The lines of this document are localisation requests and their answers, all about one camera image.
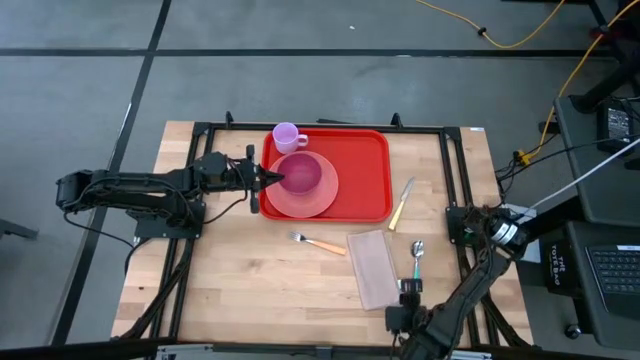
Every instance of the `concrete floor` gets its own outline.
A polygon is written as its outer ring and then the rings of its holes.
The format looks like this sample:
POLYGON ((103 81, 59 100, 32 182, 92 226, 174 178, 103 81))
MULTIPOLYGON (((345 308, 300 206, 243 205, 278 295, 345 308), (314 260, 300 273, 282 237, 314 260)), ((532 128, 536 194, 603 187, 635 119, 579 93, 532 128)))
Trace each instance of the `concrete floor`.
MULTIPOLYGON (((499 0, 434 3, 487 26, 504 43, 526 36, 553 8, 499 0)), ((600 4, 610 18, 615 2, 600 4)), ((160 5, 160 0, 1 0, 0 48, 146 48, 160 5)), ((586 7, 568 5, 526 48, 584 49, 593 24, 586 7)), ((411 0, 174 0, 159 46, 490 48, 466 24, 411 0)), ((388 123, 399 112, 405 124, 482 126, 494 165, 502 167, 514 149, 537 144, 536 124, 546 118, 577 60, 156 58, 122 170, 152 169, 166 120, 219 120, 227 110, 238 121, 303 123, 322 117, 388 123)), ((82 235, 55 208, 54 182, 77 169, 107 166, 141 64, 139 57, 0 57, 0 218, 40 229, 36 241, 11 236, 0 241, 0 348, 48 341, 82 235)), ((613 68, 609 60, 589 61, 569 93, 588 89, 613 68)), ((544 152, 561 146, 556 139, 544 152)), ((566 159, 556 157, 520 176, 509 201, 530 205, 570 179, 566 159)), ((79 220, 86 222, 86 216, 79 220)), ((133 228, 123 212, 108 212, 105 231, 131 238, 133 228)), ((126 252, 101 239, 70 342, 109 337, 126 252)), ((575 317, 571 302, 541 287, 539 268, 520 270, 536 344, 638 358, 638 352, 602 348, 590 336, 567 340, 562 329, 575 317)))

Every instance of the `yellow handled knife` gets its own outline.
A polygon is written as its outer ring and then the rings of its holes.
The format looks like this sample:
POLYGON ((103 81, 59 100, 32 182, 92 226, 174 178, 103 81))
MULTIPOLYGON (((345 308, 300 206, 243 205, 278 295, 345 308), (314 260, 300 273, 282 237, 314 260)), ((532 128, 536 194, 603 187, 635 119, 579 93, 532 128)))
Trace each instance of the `yellow handled knife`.
POLYGON ((398 224, 398 219, 400 219, 400 213, 402 212, 402 208, 404 208, 404 203, 407 201, 409 197, 409 193, 411 192, 411 188, 413 188, 413 182, 415 181, 415 177, 411 177, 407 186, 404 187, 402 191, 402 195, 400 196, 400 205, 396 209, 396 212, 393 214, 393 218, 391 219, 391 223, 389 223, 389 230, 393 231, 396 229, 396 224, 398 224))

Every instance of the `wooden table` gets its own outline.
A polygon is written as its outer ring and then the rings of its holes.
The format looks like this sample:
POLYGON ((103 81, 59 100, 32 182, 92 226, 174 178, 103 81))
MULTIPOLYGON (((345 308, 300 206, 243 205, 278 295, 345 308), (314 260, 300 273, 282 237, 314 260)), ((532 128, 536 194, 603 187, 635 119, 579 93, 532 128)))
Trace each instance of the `wooden table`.
MULTIPOLYGON (((193 124, 167 122, 155 172, 184 167, 193 124)), ((474 203, 495 205, 499 201, 498 189, 484 130, 462 128, 461 132, 474 203)), ((255 144, 256 159, 261 159, 265 135, 264 131, 216 131, 213 150, 239 158, 244 157, 247 144, 255 144)), ((361 308, 348 254, 343 257, 293 242, 287 233, 294 229, 344 247, 347 234, 383 229, 399 277, 411 277, 410 245, 422 239, 422 303, 433 307, 444 302, 460 279, 445 226, 448 199, 438 137, 385 136, 389 141, 394 201, 398 201, 408 179, 416 178, 396 232, 386 230, 390 219, 379 224, 283 222, 251 214, 248 203, 239 204, 207 225, 196 241, 179 340, 390 346, 392 337, 385 331, 384 310, 365 312, 361 308)), ((449 152, 460 199, 453 144, 449 152)), ((206 218, 241 196, 238 192, 206 196, 206 218)), ((151 241, 131 259, 113 335, 128 330, 156 295, 167 244, 166 239, 151 241)), ((515 266, 493 285, 491 295, 518 334, 531 342, 515 266)), ((172 298, 167 304, 161 335, 168 332, 172 298)), ((485 322, 480 311, 477 313, 483 338, 485 322)), ((463 335, 460 346, 467 344, 468 336, 463 335)))

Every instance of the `pink plate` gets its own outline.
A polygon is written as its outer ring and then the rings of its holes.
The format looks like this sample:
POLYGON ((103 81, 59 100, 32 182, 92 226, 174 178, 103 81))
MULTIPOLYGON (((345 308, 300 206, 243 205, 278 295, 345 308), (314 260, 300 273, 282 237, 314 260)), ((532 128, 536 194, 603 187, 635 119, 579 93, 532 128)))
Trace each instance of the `pink plate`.
POLYGON ((307 154, 318 161, 322 169, 322 177, 318 185, 304 195, 292 194, 279 183, 269 186, 265 191, 273 207, 284 215, 293 218, 310 218, 325 211, 335 200, 338 195, 338 173, 329 160, 311 151, 296 151, 285 155, 276 160, 269 170, 278 172, 280 163, 294 154, 307 154))

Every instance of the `pink bowl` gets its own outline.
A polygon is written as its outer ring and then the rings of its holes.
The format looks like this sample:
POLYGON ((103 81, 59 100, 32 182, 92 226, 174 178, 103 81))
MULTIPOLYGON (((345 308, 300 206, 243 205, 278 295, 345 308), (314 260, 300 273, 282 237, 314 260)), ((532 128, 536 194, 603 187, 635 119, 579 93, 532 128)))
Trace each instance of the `pink bowl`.
POLYGON ((322 178, 322 168, 318 160, 305 153, 292 153, 285 156, 277 171, 284 175, 280 185, 294 195, 309 193, 318 186, 322 178))

